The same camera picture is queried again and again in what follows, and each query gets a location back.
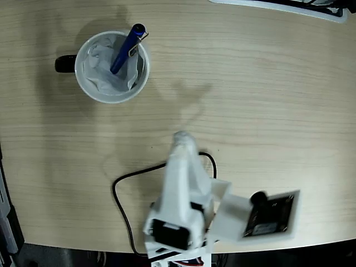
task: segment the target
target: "floor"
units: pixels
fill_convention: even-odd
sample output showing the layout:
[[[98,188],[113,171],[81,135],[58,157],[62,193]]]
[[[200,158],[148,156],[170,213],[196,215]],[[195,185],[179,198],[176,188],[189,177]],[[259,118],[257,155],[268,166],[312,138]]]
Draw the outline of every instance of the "floor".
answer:
[[[217,267],[356,266],[356,240],[307,248],[213,255]],[[25,244],[14,257],[17,267],[149,267],[143,258],[124,253],[98,253]]]

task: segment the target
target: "mug handle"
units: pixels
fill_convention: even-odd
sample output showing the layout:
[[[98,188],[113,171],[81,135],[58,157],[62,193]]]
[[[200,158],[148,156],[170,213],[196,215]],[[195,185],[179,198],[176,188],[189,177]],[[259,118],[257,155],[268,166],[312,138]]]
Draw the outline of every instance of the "mug handle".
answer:
[[[73,73],[77,55],[65,55],[56,59],[55,70],[60,73]]]

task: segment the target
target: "wooden desk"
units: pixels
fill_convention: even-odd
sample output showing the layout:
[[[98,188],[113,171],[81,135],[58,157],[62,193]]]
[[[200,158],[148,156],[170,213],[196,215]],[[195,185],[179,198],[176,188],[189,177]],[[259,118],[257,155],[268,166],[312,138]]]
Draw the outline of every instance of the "wooden desk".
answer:
[[[53,69],[90,36],[142,22],[152,72],[133,100],[88,98]],[[234,193],[301,189],[300,228],[253,251],[356,238],[356,16],[337,24],[207,0],[9,0],[0,11],[0,142],[26,242],[130,251],[111,196],[187,130]],[[162,172],[118,191],[137,245]]]

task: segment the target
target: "black cable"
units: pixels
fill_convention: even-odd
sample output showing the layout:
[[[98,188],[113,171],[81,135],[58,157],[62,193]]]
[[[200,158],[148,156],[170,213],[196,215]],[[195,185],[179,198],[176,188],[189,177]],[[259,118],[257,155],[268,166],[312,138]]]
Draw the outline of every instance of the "black cable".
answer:
[[[207,152],[199,152],[199,155],[200,156],[206,156],[206,157],[209,158],[209,160],[211,161],[211,164],[212,164],[212,173],[213,173],[212,176],[213,176],[213,178],[216,179],[216,163],[215,163],[214,158]],[[127,233],[128,233],[128,238],[130,240],[131,249],[132,249],[133,253],[135,253],[135,255],[140,256],[140,257],[147,257],[147,254],[139,253],[139,252],[137,252],[137,250],[135,248],[134,235],[132,234],[131,225],[130,225],[130,222],[128,221],[128,218],[127,218],[127,216],[125,214],[125,211],[123,210],[122,205],[120,204],[120,201],[118,200],[117,193],[116,193],[116,185],[117,185],[118,182],[122,181],[123,179],[129,178],[129,177],[132,177],[132,176],[136,176],[136,175],[139,175],[139,174],[145,174],[145,173],[150,172],[150,171],[155,171],[155,170],[161,169],[164,166],[166,166],[166,163],[167,162],[164,162],[164,163],[159,164],[157,166],[153,166],[153,167],[150,167],[150,168],[147,168],[147,169],[143,169],[143,170],[140,170],[140,171],[135,171],[135,172],[132,172],[130,174],[123,175],[123,176],[117,178],[112,183],[112,188],[111,189],[112,189],[113,198],[115,199],[117,207],[121,212],[123,220],[125,221],[126,229],[127,229]]]
[[[325,9],[325,8],[347,8],[346,0],[335,0],[330,4],[312,4],[312,1],[308,3],[297,2],[297,1],[286,1],[286,0],[257,0],[259,2],[273,3],[273,4],[282,4],[285,6],[298,7],[298,8],[306,8],[306,9]]]

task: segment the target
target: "crumpled paper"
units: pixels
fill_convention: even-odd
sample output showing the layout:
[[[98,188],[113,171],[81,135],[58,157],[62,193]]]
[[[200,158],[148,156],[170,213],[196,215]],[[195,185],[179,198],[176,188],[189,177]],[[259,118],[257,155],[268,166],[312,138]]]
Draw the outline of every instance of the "crumpled paper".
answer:
[[[83,62],[84,76],[93,82],[99,92],[104,95],[121,95],[129,91],[139,75],[137,61],[140,55],[138,52],[127,59],[116,75],[111,73],[110,67],[118,54],[118,51],[114,49],[114,46],[117,47],[117,41],[121,40],[117,40],[115,35],[102,37],[92,45]]]

